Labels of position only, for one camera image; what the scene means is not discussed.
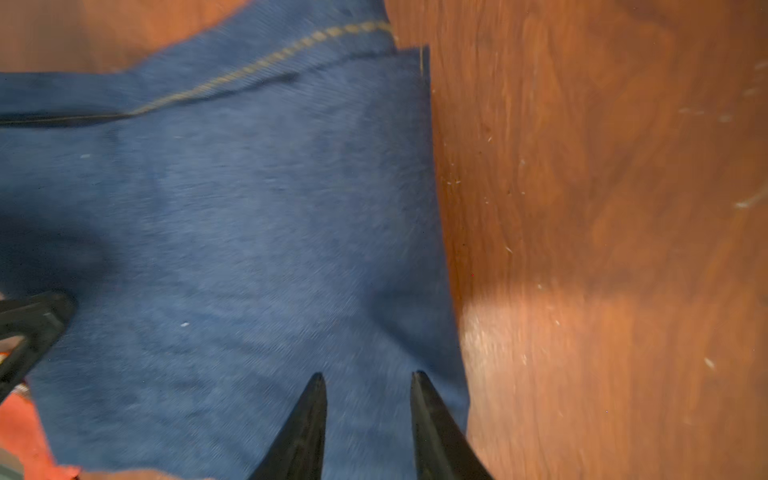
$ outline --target denim fabric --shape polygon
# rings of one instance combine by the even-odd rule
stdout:
[[[415,478],[414,370],[465,424],[428,72],[387,30],[262,0],[120,74],[0,75],[0,290],[79,302],[30,378],[59,462],[241,480],[316,371],[324,478]]]

